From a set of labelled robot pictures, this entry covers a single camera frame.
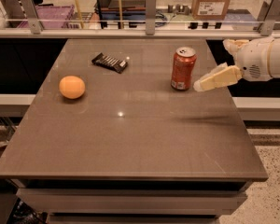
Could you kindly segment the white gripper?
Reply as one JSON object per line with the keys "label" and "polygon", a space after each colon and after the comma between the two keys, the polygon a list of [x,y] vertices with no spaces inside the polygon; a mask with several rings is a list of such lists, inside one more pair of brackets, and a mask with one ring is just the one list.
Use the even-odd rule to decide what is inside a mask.
{"label": "white gripper", "polygon": [[225,50],[236,59],[236,65],[222,63],[194,82],[197,92],[236,84],[243,74],[247,81],[268,81],[270,74],[268,61],[273,39],[270,37],[248,41],[247,39],[225,39]]}

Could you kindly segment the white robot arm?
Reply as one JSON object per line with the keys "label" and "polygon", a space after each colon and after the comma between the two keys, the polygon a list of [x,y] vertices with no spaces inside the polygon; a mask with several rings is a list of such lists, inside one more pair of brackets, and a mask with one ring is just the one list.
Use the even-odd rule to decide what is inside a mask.
{"label": "white robot arm", "polygon": [[251,82],[280,78],[280,38],[225,39],[223,46],[233,57],[234,65],[218,65],[194,82],[194,90],[228,87],[242,78]]}

